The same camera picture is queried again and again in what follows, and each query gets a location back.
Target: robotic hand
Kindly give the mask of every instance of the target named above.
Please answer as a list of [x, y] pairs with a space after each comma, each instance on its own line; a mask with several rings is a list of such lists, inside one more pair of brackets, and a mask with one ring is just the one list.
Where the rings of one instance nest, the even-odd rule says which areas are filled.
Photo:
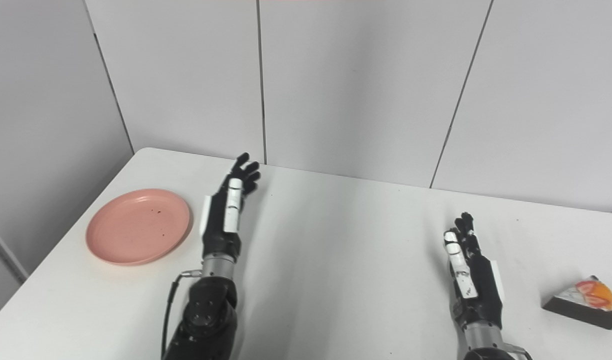
[[510, 354], [532, 360], [526, 350], [502, 340], [504, 298], [499, 271], [496, 262], [482, 255], [473, 217], [463, 212], [455, 226], [444, 232], [443, 241], [456, 296], [452, 315], [468, 346], [464, 360], [514, 360]]
[[242, 248], [238, 235], [240, 212], [244, 198], [255, 191], [260, 179], [258, 162], [242, 168], [248, 160], [249, 154], [242, 153], [219, 190], [204, 200], [200, 221], [203, 268], [183, 272], [177, 282], [181, 277], [200, 273], [201, 278], [190, 287], [182, 321], [168, 349], [162, 349], [165, 360], [228, 360], [231, 356], [237, 329], [233, 271]]

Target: cable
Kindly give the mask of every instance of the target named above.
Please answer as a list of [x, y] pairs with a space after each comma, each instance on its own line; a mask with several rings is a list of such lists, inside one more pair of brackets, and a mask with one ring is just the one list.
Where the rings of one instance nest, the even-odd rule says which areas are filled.
[[167, 333], [169, 330], [169, 317], [171, 317], [171, 306], [173, 305], [173, 300], [175, 299], [175, 292], [178, 291], [178, 287], [180, 286], [180, 280], [182, 278], [201, 278], [202, 271], [201, 269], [192, 269], [182, 271], [175, 281], [170, 285], [170, 291], [168, 292], [168, 302], [166, 303], [166, 312], [164, 312], [164, 329], [161, 331], [161, 358], [164, 358], [166, 354], [166, 339]]
[[182, 274], [179, 274], [175, 281], [170, 285], [170, 291], [168, 292], [168, 303], [166, 304], [166, 312], [164, 312], [164, 329], [161, 331], [161, 358], [164, 358], [166, 354], [166, 339], [167, 332], [169, 329], [169, 316], [171, 316], [171, 306], [173, 305], [173, 299], [175, 299], [175, 292], [178, 291]]

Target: cake slice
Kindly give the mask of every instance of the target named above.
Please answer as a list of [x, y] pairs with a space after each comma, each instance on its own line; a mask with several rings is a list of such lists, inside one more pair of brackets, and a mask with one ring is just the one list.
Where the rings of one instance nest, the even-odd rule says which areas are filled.
[[553, 296], [543, 309], [612, 330], [612, 291], [596, 276]]

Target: white wall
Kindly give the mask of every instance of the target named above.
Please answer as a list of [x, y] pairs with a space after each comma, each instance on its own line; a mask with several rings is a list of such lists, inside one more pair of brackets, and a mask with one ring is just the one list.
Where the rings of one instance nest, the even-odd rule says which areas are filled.
[[264, 160], [254, 0], [86, 0], [135, 151]]
[[612, 0], [495, 2], [453, 122], [488, 0], [259, 1], [264, 119], [254, 1], [87, 3], [136, 148], [612, 211]]
[[84, 3], [0, 0], [0, 238], [28, 272], [131, 156]]
[[268, 164], [430, 186], [488, 7], [261, 1]]
[[612, 0], [494, 3], [433, 187], [612, 211]]

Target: white table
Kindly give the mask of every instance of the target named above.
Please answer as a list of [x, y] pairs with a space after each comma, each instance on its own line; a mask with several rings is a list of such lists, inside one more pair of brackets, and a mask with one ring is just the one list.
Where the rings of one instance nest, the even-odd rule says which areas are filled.
[[[198, 221], [172, 253], [122, 267], [85, 230], [112, 198], [180, 194], [199, 218], [231, 160], [144, 148], [0, 312], [0, 360], [155, 360], [169, 285], [199, 266]], [[499, 261], [507, 342], [535, 360], [612, 359], [612, 331], [540, 309], [591, 274], [612, 287], [612, 214], [262, 166], [242, 215], [233, 359], [458, 359], [442, 234], [475, 218]], [[191, 280], [180, 287], [171, 328]]]

